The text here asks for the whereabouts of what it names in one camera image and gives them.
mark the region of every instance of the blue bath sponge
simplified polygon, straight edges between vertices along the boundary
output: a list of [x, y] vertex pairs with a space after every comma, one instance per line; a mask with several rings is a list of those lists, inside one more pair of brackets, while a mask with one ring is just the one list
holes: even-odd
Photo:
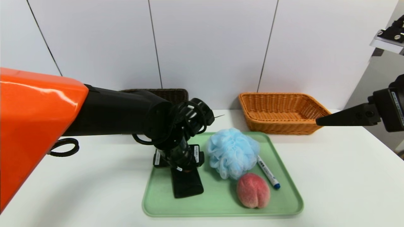
[[209, 164], [223, 179], [239, 179], [257, 163], [259, 143], [236, 128], [223, 129], [208, 140]]

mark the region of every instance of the peach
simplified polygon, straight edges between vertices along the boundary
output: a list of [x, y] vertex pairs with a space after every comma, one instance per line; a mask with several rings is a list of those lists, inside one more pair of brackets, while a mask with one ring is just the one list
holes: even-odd
[[249, 208], [264, 208], [268, 205], [271, 192], [267, 182], [254, 173], [244, 174], [237, 182], [237, 196]]

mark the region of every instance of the marker pen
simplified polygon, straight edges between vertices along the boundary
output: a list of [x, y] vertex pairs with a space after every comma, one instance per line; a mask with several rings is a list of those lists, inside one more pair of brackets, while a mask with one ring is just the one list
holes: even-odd
[[257, 157], [257, 162], [259, 167], [264, 171], [265, 175], [267, 176], [268, 180], [271, 182], [275, 189], [280, 189], [280, 184], [276, 177], [271, 173], [268, 166], [264, 163], [260, 156]]

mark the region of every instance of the wicker basket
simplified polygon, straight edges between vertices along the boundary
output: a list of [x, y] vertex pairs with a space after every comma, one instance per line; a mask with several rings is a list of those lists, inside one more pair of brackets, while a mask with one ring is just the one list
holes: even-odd
[[301, 93], [242, 93], [238, 98], [249, 129], [267, 134], [310, 135], [321, 128], [316, 118], [331, 114]]
[[132, 93], [138, 90], [146, 90], [176, 105], [188, 101], [188, 91], [185, 89], [128, 89], [122, 92]]

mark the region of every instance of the white tabletop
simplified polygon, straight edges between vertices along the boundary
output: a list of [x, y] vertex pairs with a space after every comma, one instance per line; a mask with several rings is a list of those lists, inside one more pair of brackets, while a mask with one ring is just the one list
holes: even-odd
[[[248, 131], [242, 111], [214, 112], [225, 115], [208, 131]], [[404, 226], [404, 161], [363, 127], [269, 137], [303, 197], [297, 216], [148, 217], [141, 203], [154, 148], [130, 135], [110, 135], [77, 137], [80, 151], [71, 157], [46, 156], [0, 216], [0, 226]]]

